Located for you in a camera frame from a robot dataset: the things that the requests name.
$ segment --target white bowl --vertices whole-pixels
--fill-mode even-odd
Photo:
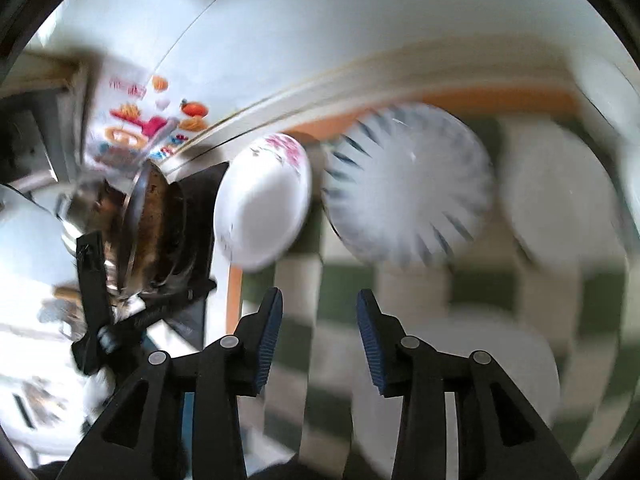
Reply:
[[[213,215],[216,248],[231,264],[259,270],[295,241],[311,200],[304,148],[285,134],[252,142],[225,173]]]
[[[329,155],[322,198],[343,243],[401,267],[453,256],[493,200],[489,156],[444,110],[406,104],[361,118]]]

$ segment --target orange trim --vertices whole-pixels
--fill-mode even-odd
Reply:
[[[240,288],[242,285],[242,269],[229,267],[229,281],[226,290],[226,333],[236,330],[241,316]]]
[[[578,103],[571,92],[558,88],[466,88],[433,92],[414,99],[453,114],[495,115],[505,113],[544,113],[577,115]],[[292,137],[311,136],[327,140],[345,132],[362,114],[391,102],[359,108],[346,114],[299,124],[287,133]]]

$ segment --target green tile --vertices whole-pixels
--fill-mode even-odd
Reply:
[[[624,270],[600,272],[584,278],[580,336],[616,333],[620,329],[625,295]]]
[[[320,252],[320,232],[322,226],[322,203],[314,200],[309,206],[309,213],[306,215],[305,224],[302,230],[289,248],[289,253],[314,253]]]
[[[497,119],[494,117],[460,117],[460,120],[478,136],[480,142],[484,144],[491,163],[494,168],[497,168],[504,140],[502,128]]]
[[[358,448],[356,443],[351,444],[351,452],[347,457],[347,463],[344,465],[344,473],[342,474],[342,480],[383,480],[382,476],[378,475],[366,458],[362,455],[362,452]]]
[[[283,317],[278,334],[278,342],[273,354],[273,362],[307,373],[311,356],[313,328]]]
[[[275,273],[275,264],[259,272],[243,272],[240,298],[260,305],[264,293],[270,286],[273,286]]]
[[[516,275],[513,270],[455,269],[451,277],[451,306],[487,304],[514,311]]]
[[[585,460],[583,462],[577,462],[574,464],[575,470],[578,472],[578,476],[580,478],[587,478],[587,476],[589,476],[589,473],[591,472],[591,470],[596,467],[596,464],[598,463],[598,461],[600,460],[600,457],[594,457],[594,458],[590,458],[588,460]]]
[[[290,450],[295,452],[300,450],[302,425],[293,424],[269,410],[264,412],[264,434]]]
[[[640,342],[633,345],[622,343],[618,349],[604,398],[617,397],[635,391],[638,377],[640,377]]]
[[[372,267],[325,265],[318,299],[318,320],[356,325],[356,298],[362,288],[375,288]]]
[[[556,420],[551,432],[562,447],[564,452],[571,456],[591,421],[593,413],[583,416],[575,416],[564,420]]]
[[[638,422],[640,422],[640,398],[632,400],[631,404],[629,404],[628,410],[626,410],[625,416],[613,437],[613,442],[615,444],[626,442]]]
[[[351,398],[309,385],[306,391],[305,423],[328,434],[350,439]]]

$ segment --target pink flower pattern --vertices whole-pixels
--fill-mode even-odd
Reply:
[[[291,137],[273,134],[267,137],[265,142],[273,146],[278,152],[284,151],[287,162],[296,169],[300,168],[300,157],[302,154],[300,153],[298,143]]]

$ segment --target blue patterned plate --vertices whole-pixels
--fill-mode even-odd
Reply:
[[[489,156],[444,110],[392,106],[357,120],[329,155],[322,199],[359,259],[401,267],[459,252],[493,200]]]

